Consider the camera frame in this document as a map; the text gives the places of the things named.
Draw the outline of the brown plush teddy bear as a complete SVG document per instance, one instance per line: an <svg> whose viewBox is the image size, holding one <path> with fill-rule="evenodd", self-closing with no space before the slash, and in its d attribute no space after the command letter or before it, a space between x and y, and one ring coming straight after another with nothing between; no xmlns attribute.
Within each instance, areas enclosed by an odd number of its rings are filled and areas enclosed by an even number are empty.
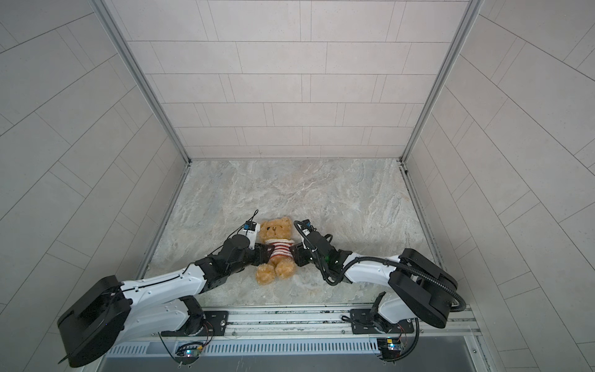
<svg viewBox="0 0 595 372"><path fill-rule="evenodd" d="M292 227L289 217L269 220L260 226L260 241L272 246L272 251L267 261L257 268L255 279L259 285L269 285L276 279L287 280L295 274L297 264L291 252L294 246Z"/></svg>

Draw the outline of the red white striped knit sweater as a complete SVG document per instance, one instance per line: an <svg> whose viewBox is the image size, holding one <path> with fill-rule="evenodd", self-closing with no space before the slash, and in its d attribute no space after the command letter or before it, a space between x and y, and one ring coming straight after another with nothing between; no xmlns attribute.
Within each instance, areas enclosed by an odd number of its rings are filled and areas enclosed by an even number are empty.
<svg viewBox="0 0 595 372"><path fill-rule="evenodd" d="M274 245L274 252L271 255L270 262L278 263L280 260L283 259L294 260L290 251L290 247L294 245L294 240L271 239L266 240L265 244Z"/></svg>

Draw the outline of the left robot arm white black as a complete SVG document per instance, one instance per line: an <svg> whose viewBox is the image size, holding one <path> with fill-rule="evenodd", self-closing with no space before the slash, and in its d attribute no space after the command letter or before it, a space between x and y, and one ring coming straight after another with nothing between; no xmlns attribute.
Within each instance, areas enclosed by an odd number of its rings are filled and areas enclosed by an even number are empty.
<svg viewBox="0 0 595 372"><path fill-rule="evenodd" d="M269 260L270 244L252 244L245 235L223 243L217 254L186 268L137 281L111 275L97 281L58 319L64 360L83 367L114 345L151 333L199 332L204 313L196 296L226 283L229 276Z"/></svg>

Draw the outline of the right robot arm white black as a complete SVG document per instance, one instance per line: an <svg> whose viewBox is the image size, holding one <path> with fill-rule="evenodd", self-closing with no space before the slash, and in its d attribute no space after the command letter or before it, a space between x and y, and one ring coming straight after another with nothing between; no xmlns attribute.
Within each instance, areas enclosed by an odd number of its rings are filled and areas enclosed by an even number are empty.
<svg viewBox="0 0 595 372"><path fill-rule="evenodd" d="M314 264L328 285L362 282L393 291L380 293L367 319L349 319L352 324L392 333L399 322L412 319L443 329L450 313L466 310L454 277L414 249L393 257L364 256L334 248L332 236L320 234L308 220L295 221L294 227L302 237L292 248L297 264Z"/></svg>

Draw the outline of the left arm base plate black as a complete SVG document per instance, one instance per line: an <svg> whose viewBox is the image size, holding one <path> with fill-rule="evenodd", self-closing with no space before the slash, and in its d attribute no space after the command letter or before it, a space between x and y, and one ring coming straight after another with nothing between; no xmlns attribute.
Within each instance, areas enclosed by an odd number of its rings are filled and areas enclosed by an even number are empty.
<svg viewBox="0 0 595 372"><path fill-rule="evenodd" d="M163 331L161 336L224 336L228 318L227 311L207 311L201 319L198 316L191 316L179 330Z"/></svg>

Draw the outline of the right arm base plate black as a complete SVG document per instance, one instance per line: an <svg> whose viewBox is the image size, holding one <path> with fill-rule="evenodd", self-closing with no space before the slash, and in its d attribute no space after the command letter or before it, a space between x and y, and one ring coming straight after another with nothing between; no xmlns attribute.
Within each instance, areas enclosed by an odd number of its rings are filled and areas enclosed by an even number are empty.
<svg viewBox="0 0 595 372"><path fill-rule="evenodd" d="M353 334L389 334L405 335L413 334L415 327L413 322L407 319L399 323L390 323L371 309L353 308L348 316L342 316L341 320L351 325Z"/></svg>

